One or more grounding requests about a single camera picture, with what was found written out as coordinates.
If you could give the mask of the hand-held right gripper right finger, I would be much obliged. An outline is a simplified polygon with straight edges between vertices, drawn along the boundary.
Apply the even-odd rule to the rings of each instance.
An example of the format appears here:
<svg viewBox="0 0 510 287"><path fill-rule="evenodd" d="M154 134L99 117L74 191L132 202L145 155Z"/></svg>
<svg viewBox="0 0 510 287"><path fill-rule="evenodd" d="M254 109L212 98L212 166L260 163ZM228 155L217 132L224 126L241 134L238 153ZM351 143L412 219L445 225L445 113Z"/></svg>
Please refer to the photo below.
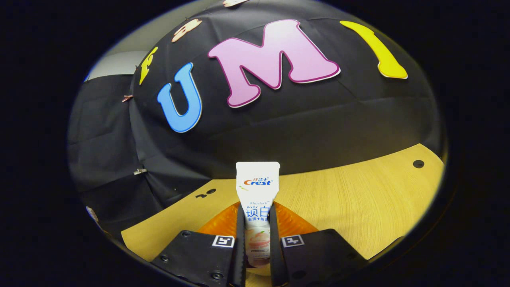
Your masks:
<svg viewBox="0 0 510 287"><path fill-rule="evenodd" d="M281 205L270 209L270 278L273 287L330 287L346 284L368 265L335 229L282 236Z"/></svg>

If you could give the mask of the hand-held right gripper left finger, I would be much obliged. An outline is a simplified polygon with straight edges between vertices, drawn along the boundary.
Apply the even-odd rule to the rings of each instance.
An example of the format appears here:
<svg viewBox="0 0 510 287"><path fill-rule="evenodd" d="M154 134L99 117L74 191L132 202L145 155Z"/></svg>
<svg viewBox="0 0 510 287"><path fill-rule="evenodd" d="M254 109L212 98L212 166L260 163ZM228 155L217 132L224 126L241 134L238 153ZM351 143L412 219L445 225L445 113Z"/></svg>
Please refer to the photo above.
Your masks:
<svg viewBox="0 0 510 287"><path fill-rule="evenodd" d="M244 218L240 203L217 214L206 233L180 231L152 260L159 269L199 287L244 287Z"/></svg>

